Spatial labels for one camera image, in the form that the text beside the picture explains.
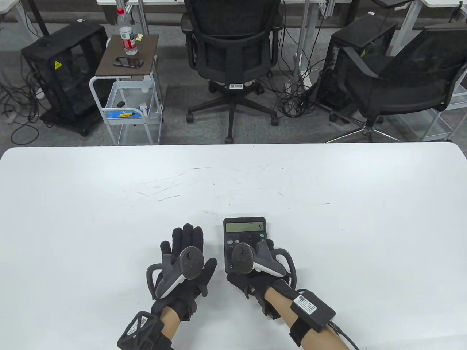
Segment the black calculator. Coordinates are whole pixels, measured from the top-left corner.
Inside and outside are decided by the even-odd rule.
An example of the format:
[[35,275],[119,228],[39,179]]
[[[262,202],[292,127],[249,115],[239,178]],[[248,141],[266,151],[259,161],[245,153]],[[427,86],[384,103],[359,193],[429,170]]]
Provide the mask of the black calculator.
[[232,262],[232,252],[240,242],[250,243],[249,237],[257,232],[266,239],[266,219],[264,217],[228,217],[224,219],[224,260],[226,272],[236,272]]

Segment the black computer case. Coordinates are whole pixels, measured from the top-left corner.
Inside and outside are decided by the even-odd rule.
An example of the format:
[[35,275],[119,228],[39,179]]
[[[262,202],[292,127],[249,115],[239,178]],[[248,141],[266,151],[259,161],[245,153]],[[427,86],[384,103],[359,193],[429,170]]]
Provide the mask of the black computer case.
[[[96,73],[106,41],[103,26],[74,22],[21,50],[51,105],[41,119],[68,126],[83,135],[99,120],[89,80]],[[108,97],[112,83],[96,82],[101,100]]]
[[337,72],[342,65],[340,48],[353,47],[360,55],[385,55],[397,23],[376,14],[366,14],[331,36],[317,102],[339,112],[352,104],[350,97],[338,87]]

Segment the plastic bottle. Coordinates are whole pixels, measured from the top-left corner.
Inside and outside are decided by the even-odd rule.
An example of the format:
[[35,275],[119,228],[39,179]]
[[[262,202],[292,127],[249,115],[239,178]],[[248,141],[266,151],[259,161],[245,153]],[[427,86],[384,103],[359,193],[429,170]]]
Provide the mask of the plastic bottle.
[[125,9],[123,8],[119,8],[117,13],[117,24],[120,28],[120,37],[123,41],[125,53],[130,56],[136,55],[138,48],[136,47],[136,40],[133,34],[133,29],[131,28],[130,19],[128,18],[128,15],[125,13]]

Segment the forearm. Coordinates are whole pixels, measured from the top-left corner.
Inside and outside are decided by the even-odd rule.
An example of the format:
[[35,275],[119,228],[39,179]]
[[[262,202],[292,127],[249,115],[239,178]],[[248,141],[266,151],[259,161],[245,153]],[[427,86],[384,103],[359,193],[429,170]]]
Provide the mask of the forearm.
[[178,326],[180,325],[180,319],[177,313],[168,306],[162,311],[161,321],[164,324],[162,328],[162,334],[164,334],[170,340],[173,339]]
[[[266,291],[264,299],[277,310],[289,328],[292,327],[298,318],[297,314],[290,309],[292,300],[279,294],[273,288]],[[313,329],[309,330],[301,344],[304,350],[348,350],[341,338],[330,327],[324,328],[319,333]]]

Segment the hand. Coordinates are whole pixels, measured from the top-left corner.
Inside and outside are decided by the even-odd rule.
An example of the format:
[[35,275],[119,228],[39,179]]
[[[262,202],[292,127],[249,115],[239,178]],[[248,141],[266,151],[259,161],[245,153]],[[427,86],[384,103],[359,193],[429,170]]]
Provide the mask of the hand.
[[[161,252],[163,255],[172,254],[172,264],[175,263],[176,259],[180,255],[183,249],[189,246],[198,248],[201,252],[203,251],[203,230],[201,227],[193,228],[192,225],[186,224],[183,229],[177,227],[172,232],[172,249],[168,241],[161,243]],[[169,306],[174,309],[178,314],[181,321],[189,321],[191,315],[196,312],[195,299],[200,295],[207,295],[207,285],[211,280],[214,270],[217,266],[217,260],[210,258],[204,265],[201,274],[193,280],[185,280],[174,288],[163,299],[156,301],[151,309],[153,314],[160,314],[162,308]],[[156,286],[162,280],[162,272],[159,273]]]
[[[256,244],[260,241],[260,234],[253,233],[251,235],[251,241],[248,243],[251,244],[253,249],[256,249]],[[271,239],[266,239],[266,242],[268,243],[269,250],[274,250],[274,242]],[[249,298],[249,295],[255,295],[264,299],[264,294],[266,293],[267,289],[276,280],[284,280],[286,283],[289,283],[288,277],[280,278],[265,272],[257,272],[255,270],[248,274],[227,274],[227,281],[239,288],[247,298]]]

